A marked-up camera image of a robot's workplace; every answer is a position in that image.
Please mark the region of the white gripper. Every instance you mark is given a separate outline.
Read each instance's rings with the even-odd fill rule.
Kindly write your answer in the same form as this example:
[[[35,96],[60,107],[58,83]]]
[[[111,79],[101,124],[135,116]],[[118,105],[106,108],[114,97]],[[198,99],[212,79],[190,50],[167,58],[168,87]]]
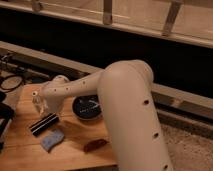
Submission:
[[[59,113],[62,110],[64,99],[62,97],[46,97],[45,111],[47,113]]]

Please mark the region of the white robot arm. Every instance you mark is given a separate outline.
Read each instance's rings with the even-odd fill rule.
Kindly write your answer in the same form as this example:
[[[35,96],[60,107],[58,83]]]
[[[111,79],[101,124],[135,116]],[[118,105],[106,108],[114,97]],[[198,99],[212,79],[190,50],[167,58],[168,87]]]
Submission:
[[[151,95],[153,72],[141,60],[115,62],[81,79],[60,76],[44,84],[45,111],[70,96],[96,94],[119,171],[174,171]]]

